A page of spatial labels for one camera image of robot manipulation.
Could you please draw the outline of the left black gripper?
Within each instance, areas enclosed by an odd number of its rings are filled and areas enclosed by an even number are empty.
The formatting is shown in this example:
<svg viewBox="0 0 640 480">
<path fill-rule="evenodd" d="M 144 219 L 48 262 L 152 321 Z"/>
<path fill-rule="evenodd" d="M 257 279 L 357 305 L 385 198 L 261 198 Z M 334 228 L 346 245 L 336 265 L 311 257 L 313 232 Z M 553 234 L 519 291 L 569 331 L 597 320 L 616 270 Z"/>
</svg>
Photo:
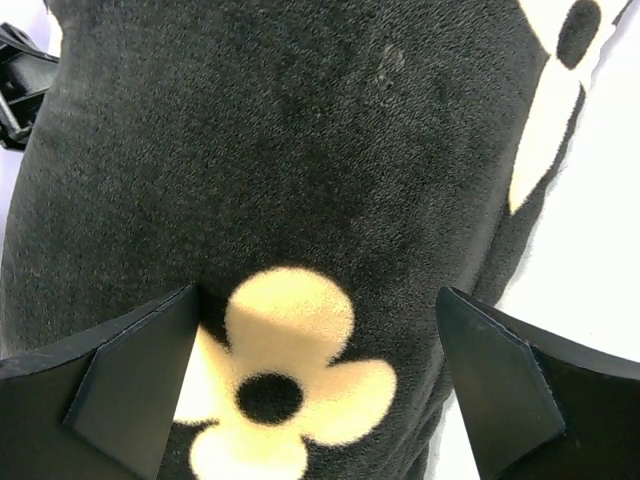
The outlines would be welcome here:
<svg viewBox="0 0 640 480">
<path fill-rule="evenodd" d="M 22 30 L 1 24 L 1 146 L 25 148 L 59 59 Z"/>
</svg>

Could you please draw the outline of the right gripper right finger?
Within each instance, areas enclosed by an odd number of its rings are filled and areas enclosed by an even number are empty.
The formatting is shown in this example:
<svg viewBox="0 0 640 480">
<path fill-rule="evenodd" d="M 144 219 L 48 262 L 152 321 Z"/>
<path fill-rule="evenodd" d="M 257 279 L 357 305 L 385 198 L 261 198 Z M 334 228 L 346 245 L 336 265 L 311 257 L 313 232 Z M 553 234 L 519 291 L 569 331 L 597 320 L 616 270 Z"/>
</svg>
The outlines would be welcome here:
<svg viewBox="0 0 640 480">
<path fill-rule="evenodd" d="M 481 478 L 638 478 L 638 363 L 454 288 L 436 317 Z"/>
</svg>

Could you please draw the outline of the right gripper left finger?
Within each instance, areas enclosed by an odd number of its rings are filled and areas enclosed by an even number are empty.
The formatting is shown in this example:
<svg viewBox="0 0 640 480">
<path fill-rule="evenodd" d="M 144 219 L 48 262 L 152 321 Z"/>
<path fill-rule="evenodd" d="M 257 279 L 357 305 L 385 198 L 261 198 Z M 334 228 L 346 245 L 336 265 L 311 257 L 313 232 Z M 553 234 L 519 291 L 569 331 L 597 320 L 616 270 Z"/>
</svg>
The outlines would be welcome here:
<svg viewBox="0 0 640 480">
<path fill-rule="evenodd" d="M 3 359 L 2 478 L 156 478 L 198 322 L 188 286 Z"/>
</svg>

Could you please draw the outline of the black pillowcase with beige flowers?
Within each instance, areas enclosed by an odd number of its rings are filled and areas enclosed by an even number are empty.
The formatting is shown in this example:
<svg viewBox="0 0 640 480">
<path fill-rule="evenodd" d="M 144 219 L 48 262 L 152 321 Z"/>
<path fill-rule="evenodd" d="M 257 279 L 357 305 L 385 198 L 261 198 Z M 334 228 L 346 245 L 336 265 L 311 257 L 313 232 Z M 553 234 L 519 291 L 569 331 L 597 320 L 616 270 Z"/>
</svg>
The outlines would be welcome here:
<svg viewBox="0 0 640 480">
<path fill-rule="evenodd" d="M 420 479 L 623 1 L 51 1 L 1 353 L 193 284 L 163 479 Z"/>
</svg>

